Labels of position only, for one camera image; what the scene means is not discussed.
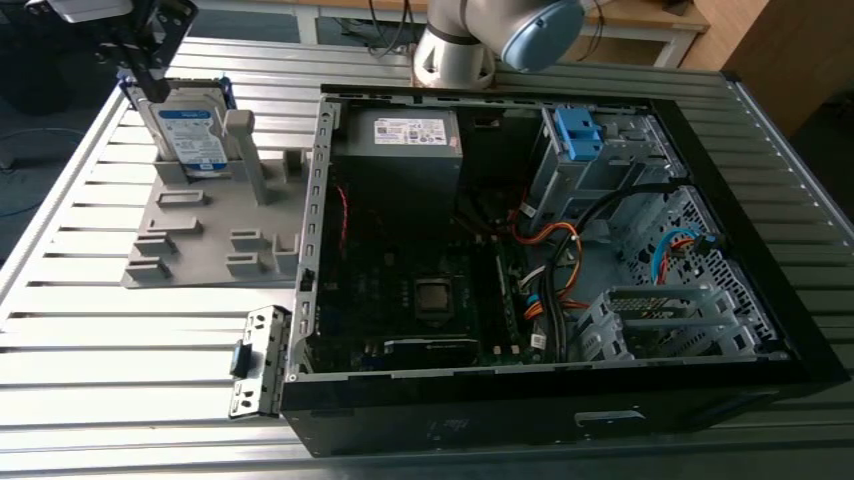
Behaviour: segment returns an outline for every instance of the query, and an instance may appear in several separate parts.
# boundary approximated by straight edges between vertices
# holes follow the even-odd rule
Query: power supply label
[[[444,121],[433,118],[377,118],[373,122],[376,145],[447,145]]]

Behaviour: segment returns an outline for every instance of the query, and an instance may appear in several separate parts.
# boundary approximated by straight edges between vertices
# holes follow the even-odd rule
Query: metal workbench
[[[309,148],[321,83],[408,84],[405,60],[374,60],[361,49],[186,40],[170,75],[222,73],[237,105],[257,116],[262,156]],[[712,73],[587,64],[540,75],[503,72],[499,83],[507,90],[677,101],[854,369],[851,225],[739,85]],[[842,468],[854,452],[839,448],[854,446],[854,384],[693,435],[515,452],[313,460],[284,422],[226,423],[230,347],[244,313],[272,303],[288,306],[292,291],[118,286],[154,180],[153,158],[140,117],[113,93],[0,275],[0,476],[148,477],[174,469],[221,478],[282,478],[270,470],[298,478],[500,479],[572,472],[575,478],[636,479],[688,470],[693,478],[753,478],[759,471],[847,477]]]

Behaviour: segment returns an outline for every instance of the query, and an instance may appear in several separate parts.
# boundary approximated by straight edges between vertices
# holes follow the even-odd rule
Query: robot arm
[[[583,22],[577,0],[431,0],[415,77],[427,87],[485,88],[495,74],[491,52],[520,72],[541,70],[565,52]]]
[[[198,12],[189,0],[30,0],[26,10],[73,24],[97,57],[130,74],[148,100],[165,101],[165,69]]]

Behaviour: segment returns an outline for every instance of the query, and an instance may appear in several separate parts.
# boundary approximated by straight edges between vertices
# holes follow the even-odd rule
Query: hard drive
[[[225,112],[236,108],[228,79],[169,80],[170,93],[162,103],[149,101],[132,82],[121,86],[153,137],[160,159],[180,162],[188,177],[226,176],[225,164],[237,159],[234,142],[222,128]]]

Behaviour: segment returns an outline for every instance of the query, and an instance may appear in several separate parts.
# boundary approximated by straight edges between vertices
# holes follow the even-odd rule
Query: white label sticker
[[[225,169],[222,144],[210,133],[213,117],[206,110],[161,110],[157,112],[162,132],[177,159],[196,176],[218,176]]]
[[[377,118],[373,122],[376,145],[447,145],[444,121],[429,118]]]
[[[545,350],[545,335],[537,333],[531,334],[531,347]]]

